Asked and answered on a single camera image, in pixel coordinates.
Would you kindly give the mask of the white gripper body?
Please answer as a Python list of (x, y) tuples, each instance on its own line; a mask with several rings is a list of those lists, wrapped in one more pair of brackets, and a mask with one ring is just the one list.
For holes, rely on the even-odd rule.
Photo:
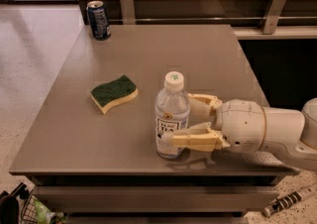
[(253, 101), (234, 99), (216, 111), (213, 129), (221, 131), (232, 153), (254, 153), (260, 149), (265, 134), (262, 107)]

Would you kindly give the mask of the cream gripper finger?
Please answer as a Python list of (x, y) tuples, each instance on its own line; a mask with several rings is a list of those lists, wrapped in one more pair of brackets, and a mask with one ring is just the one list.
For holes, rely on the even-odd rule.
[(188, 94), (190, 100), (190, 114), (198, 118), (214, 116), (222, 101), (215, 95)]
[(210, 122), (164, 133), (162, 139), (170, 146), (200, 152), (213, 152), (231, 147), (221, 131), (211, 129)]

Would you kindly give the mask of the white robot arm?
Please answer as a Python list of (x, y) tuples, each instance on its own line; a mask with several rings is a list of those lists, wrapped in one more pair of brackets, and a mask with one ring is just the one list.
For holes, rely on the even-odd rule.
[(165, 133), (162, 139), (168, 146), (200, 152), (268, 152), (289, 166), (317, 169), (317, 98), (300, 111), (239, 99), (222, 102), (212, 95), (189, 98), (193, 113), (204, 121)]

